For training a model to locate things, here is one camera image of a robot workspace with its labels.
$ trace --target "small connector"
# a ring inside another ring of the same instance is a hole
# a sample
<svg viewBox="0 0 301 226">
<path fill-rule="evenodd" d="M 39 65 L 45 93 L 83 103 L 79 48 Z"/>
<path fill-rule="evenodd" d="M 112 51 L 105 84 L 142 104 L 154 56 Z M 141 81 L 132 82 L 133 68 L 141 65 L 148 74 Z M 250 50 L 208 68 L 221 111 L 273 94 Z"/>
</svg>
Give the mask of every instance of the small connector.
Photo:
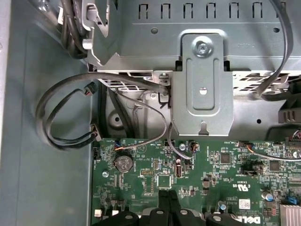
<svg viewBox="0 0 301 226">
<path fill-rule="evenodd" d="M 98 88 L 95 82 L 91 82 L 84 87 L 84 90 L 86 96 L 92 96 L 94 93 L 97 92 Z"/>
<path fill-rule="evenodd" d="M 96 124 L 96 123 L 91 123 L 90 124 L 90 129 L 91 129 L 91 131 L 93 131 L 93 132 L 95 132 L 95 134 L 96 134 L 96 141 L 97 142 L 100 142 L 100 141 L 102 141 L 102 136 L 101 136 L 101 134 L 100 134 L 100 130 L 99 130 L 99 128 L 98 128 L 98 125 Z"/>
</svg>

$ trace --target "microchip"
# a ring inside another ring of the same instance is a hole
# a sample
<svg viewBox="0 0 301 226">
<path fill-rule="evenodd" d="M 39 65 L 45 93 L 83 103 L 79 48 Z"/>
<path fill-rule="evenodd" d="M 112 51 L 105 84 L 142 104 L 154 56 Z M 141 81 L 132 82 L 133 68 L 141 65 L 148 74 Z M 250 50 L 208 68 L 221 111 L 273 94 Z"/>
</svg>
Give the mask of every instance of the microchip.
<svg viewBox="0 0 301 226">
<path fill-rule="evenodd" d="M 230 164 L 230 154 L 229 153 L 221 153 L 221 163 Z"/>
<path fill-rule="evenodd" d="M 269 162 L 269 170 L 270 171 L 279 171 L 280 170 L 279 161 L 270 161 Z"/>
<path fill-rule="evenodd" d="M 209 193 L 209 188 L 203 188 L 203 194 L 207 195 Z"/>
<path fill-rule="evenodd" d="M 170 175 L 158 175 L 158 177 L 157 177 L 157 187 L 158 188 L 170 188 L 171 187 L 171 177 L 170 177 Z"/>
</svg>

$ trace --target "green circuit board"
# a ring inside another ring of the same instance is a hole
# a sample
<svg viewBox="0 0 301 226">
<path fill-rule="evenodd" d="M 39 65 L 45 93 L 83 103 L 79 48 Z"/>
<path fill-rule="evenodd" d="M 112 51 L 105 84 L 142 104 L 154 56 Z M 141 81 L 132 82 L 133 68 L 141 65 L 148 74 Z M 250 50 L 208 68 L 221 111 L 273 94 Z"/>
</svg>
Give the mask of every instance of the green circuit board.
<svg viewBox="0 0 301 226">
<path fill-rule="evenodd" d="M 122 139 L 119 145 L 142 141 Z M 300 157 L 297 148 L 287 148 L 284 142 L 250 143 L 259 153 Z M 185 144 L 184 152 L 193 159 L 179 158 L 164 140 L 126 152 L 115 151 L 112 139 L 94 147 L 91 224 L 122 210 L 141 215 L 157 206 L 162 189 L 175 190 L 182 208 L 217 212 L 224 204 L 224 212 L 250 225 L 280 226 L 279 205 L 300 203 L 301 162 L 261 158 L 236 141 L 175 141 L 176 147 L 179 144 Z M 126 173 L 116 166 L 123 155 L 133 165 Z M 264 198 L 267 194 L 273 201 Z"/>
</svg>

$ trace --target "screw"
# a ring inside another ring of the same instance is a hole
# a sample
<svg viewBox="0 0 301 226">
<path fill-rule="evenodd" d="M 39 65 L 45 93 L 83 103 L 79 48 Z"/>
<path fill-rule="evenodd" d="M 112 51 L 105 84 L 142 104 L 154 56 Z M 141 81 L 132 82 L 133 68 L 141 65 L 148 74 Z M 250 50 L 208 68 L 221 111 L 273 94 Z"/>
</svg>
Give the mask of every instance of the screw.
<svg viewBox="0 0 301 226">
<path fill-rule="evenodd" d="M 48 12 L 49 11 L 49 0 L 40 0 L 39 1 L 39 10 L 43 12 Z"/>
<path fill-rule="evenodd" d="M 204 55 L 208 51 L 208 46 L 206 43 L 202 42 L 197 46 L 198 53 Z"/>
<path fill-rule="evenodd" d="M 180 213 L 183 214 L 183 215 L 188 214 L 187 210 L 180 210 Z"/>
<path fill-rule="evenodd" d="M 181 143 L 181 144 L 179 145 L 179 149 L 180 149 L 181 151 L 185 151 L 185 149 L 186 149 L 185 144 Z"/>
<path fill-rule="evenodd" d="M 155 93 L 152 93 L 151 95 L 150 95 L 150 97 L 151 97 L 151 99 L 156 99 L 156 97 L 157 97 L 157 94 L 155 94 Z"/>
<path fill-rule="evenodd" d="M 221 221 L 222 220 L 222 218 L 220 216 L 213 216 L 212 218 L 215 221 Z"/>
<path fill-rule="evenodd" d="M 107 177 L 109 176 L 109 172 L 105 170 L 105 171 L 102 173 L 102 176 L 103 176 L 104 178 L 107 178 Z"/>
</svg>

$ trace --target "black cable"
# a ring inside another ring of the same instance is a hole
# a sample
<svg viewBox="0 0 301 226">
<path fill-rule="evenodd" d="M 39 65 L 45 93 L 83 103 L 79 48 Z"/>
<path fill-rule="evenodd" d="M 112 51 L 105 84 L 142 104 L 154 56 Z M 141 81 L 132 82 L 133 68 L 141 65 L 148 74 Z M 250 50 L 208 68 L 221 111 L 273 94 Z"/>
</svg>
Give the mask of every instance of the black cable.
<svg viewBox="0 0 301 226">
<path fill-rule="evenodd" d="M 49 117 L 46 121 L 45 131 L 46 131 L 46 134 L 47 134 L 48 138 L 51 139 L 53 142 L 61 142 L 61 143 L 65 143 L 65 144 L 76 144 L 76 143 L 81 142 L 84 138 L 86 138 L 86 137 L 88 137 L 92 134 L 92 132 L 88 132 L 88 133 L 86 133 L 86 134 L 84 134 L 84 135 L 82 135 L 82 136 L 80 136 L 79 138 L 76 138 L 76 139 L 63 139 L 63 138 L 59 138 L 59 137 L 53 137 L 52 134 L 51 134 L 51 125 L 52 125 L 52 122 L 55 119 L 56 115 L 62 109 L 62 107 L 64 107 L 64 105 L 70 100 L 70 98 L 76 93 L 81 93 L 82 95 L 85 95 L 84 91 L 82 91 L 81 89 L 75 89 L 74 91 L 69 93 L 67 96 L 65 96 L 58 103 L 58 105 L 50 113 L 50 115 L 49 115 Z"/>
<path fill-rule="evenodd" d="M 127 114 L 126 109 L 124 108 L 122 103 L 119 101 L 119 99 L 117 98 L 117 96 L 111 89 L 108 89 L 108 92 L 109 92 L 111 101 L 114 105 L 114 108 L 116 110 L 116 113 L 118 114 L 118 116 L 122 122 L 123 128 L 127 135 L 127 138 L 135 138 L 134 127 L 132 125 L 130 117 Z"/>
<path fill-rule="evenodd" d="M 63 22 L 62 25 L 62 35 L 61 35 L 61 43 L 64 49 L 68 48 L 68 38 L 69 38 L 69 29 L 67 23 Z"/>
<path fill-rule="evenodd" d="M 263 94 L 263 92 L 270 85 L 272 85 L 273 82 L 279 77 L 284 65 L 286 64 L 288 58 L 290 57 L 293 51 L 293 30 L 292 30 L 290 19 L 286 13 L 286 10 L 282 6 L 279 0 L 269 0 L 269 1 L 271 2 L 275 12 L 277 13 L 281 24 L 281 28 L 283 31 L 283 39 L 284 39 L 284 53 L 279 68 L 270 77 L 268 77 L 265 81 L 263 81 L 257 88 L 258 95 L 263 99 L 267 99 L 266 97 L 263 97 L 263 96 L 267 96 L 266 94 Z"/>
<path fill-rule="evenodd" d="M 91 80 L 96 80 L 96 79 L 108 79 L 108 80 L 115 80 L 115 81 L 122 81 L 126 82 L 132 85 L 136 85 L 141 88 L 145 89 L 150 89 L 155 92 L 167 94 L 167 89 L 164 86 L 161 86 L 156 83 L 152 83 L 143 79 L 139 78 L 133 78 L 129 76 L 124 76 L 124 75 L 119 75 L 119 74 L 110 74 L 110 73 L 98 73 L 98 72 L 93 72 L 93 73 L 84 73 L 84 74 L 78 74 L 74 75 L 72 77 L 66 78 L 54 86 L 52 86 L 50 89 L 48 89 L 44 95 L 41 97 L 39 100 L 39 103 L 36 108 L 35 112 L 35 122 L 36 122 L 36 128 L 37 128 L 37 133 L 40 137 L 40 139 L 45 143 L 48 144 L 52 147 L 55 147 L 57 149 L 62 149 L 59 145 L 57 145 L 55 142 L 53 142 L 51 139 L 46 134 L 45 131 L 45 125 L 43 118 L 45 116 L 45 107 L 50 100 L 50 98 L 57 93 L 59 90 L 64 88 L 65 86 L 76 82 L 76 81 L 91 81 Z"/>
<path fill-rule="evenodd" d="M 109 131 L 106 118 L 106 108 L 107 108 L 107 86 L 102 82 L 99 82 L 98 91 L 98 125 L 101 130 L 101 135 L 103 138 L 109 138 Z"/>
<path fill-rule="evenodd" d="M 74 39 L 69 36 L 69 42 L 68 42 L 68 53 L 73 59 L 83 59 L 87 57 L 86 53 L 79 52 L 79 49 L 76 47 Z"/>
<path fill-rule="evenodd" d="M 64 18 L 66 20 L 64 21 L 64 23 L 67 23 L 71 36 L 74 39 L 75 45 L 82 53 L 87 53 L 87 51 L 82 47 L 82 40 L 79 35 L 79 31 L 77 30 L 71 0 L 61 0 L 61 2 L 64 11 Z"/>
<path fill-rule="evenodd" d="M 80 36 L 85 36 L 86 30 L 82 24 L 81 20 L 81 5 L 82 5 L 82 0 L 72 0 L 73 2 L 73 10 L 74 10 L 74 15 L 75 15 L 75 22 L 77 26 L 77 30 L 79 31 Z"/>
<path fill-rule="evenodd" d="M 90 136 L 93 133 L 94 133 L 93 131 L 90 131 L 90 132 L 82 135 L 81 137 L 78 137 L 75 139 L 64 139 L 64 138 L 59 138 L 59 137 L 53 137 L 53 139 L 57 142 L 62 142 L 63 144 L 77 144 L 77 143 L 81 142 L 84 138 Z"/>
</svg>

